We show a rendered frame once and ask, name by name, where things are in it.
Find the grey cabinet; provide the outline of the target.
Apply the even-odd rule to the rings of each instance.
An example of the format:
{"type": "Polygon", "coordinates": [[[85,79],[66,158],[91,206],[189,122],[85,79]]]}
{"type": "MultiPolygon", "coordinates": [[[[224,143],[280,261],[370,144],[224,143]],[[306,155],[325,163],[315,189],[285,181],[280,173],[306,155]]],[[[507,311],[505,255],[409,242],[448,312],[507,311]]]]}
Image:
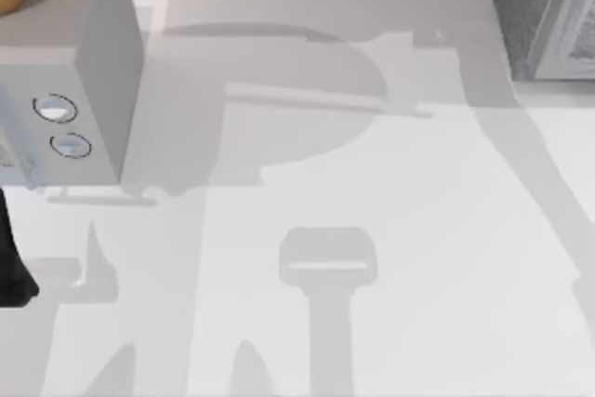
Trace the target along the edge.
{"type": "Polygon", "coordinates": [[[595,0],[493,0],[518,82],[595,82],[595,0]]]}

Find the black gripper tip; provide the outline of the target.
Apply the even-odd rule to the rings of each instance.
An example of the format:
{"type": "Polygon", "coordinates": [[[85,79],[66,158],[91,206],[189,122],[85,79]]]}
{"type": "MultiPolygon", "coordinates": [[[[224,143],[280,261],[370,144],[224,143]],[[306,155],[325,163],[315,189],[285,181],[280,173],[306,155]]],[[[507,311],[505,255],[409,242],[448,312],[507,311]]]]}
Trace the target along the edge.
{"type": "Polygon", "coordinates": [[[39,292],[16,246],[6,197],[0,188],[0,309],[23,308],[39,292]]]}

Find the large microwave knob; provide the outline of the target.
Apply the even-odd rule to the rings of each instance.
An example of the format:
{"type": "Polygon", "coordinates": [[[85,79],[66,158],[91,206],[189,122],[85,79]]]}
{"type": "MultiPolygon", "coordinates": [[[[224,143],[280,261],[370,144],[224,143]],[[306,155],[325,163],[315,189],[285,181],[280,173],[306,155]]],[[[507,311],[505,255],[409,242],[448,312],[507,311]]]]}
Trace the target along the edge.
{"type": "Polygon", "coordinates": [[[70,123],[78,115],[77,106],[69,98],[56,93],[33,98],[33,109],[42,119],[58,124],[70,123]]]}

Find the pale microwave oven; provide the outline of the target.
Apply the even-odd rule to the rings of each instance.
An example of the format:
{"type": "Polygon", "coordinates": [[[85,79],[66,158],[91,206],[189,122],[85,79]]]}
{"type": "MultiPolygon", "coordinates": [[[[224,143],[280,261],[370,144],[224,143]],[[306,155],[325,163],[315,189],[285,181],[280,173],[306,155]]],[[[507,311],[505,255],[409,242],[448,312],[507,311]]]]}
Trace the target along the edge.
{"type": "Polygon", "coordinates": [[[31,189],[119,182],[139,94],[144,48],[133,0],[26,0],[0,17],[0,186],[31,189]],[[56,93],[78,108],[51,123],[33,98],[56,93]],[[77,133],[84,159],[55,153],[77,133]]]}

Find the small microwave knob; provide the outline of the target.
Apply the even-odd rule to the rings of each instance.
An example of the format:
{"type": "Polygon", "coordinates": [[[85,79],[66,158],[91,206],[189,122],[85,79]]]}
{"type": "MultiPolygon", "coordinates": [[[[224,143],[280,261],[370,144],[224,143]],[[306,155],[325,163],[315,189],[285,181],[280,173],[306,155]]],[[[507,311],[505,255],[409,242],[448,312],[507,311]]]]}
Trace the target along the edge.
{"type": "Polygon", "coordinates": [[[52,136],[49,145],[55,153],[69,159],[84,159],[92,152],[91,142],[77,133],[52,136]]]}

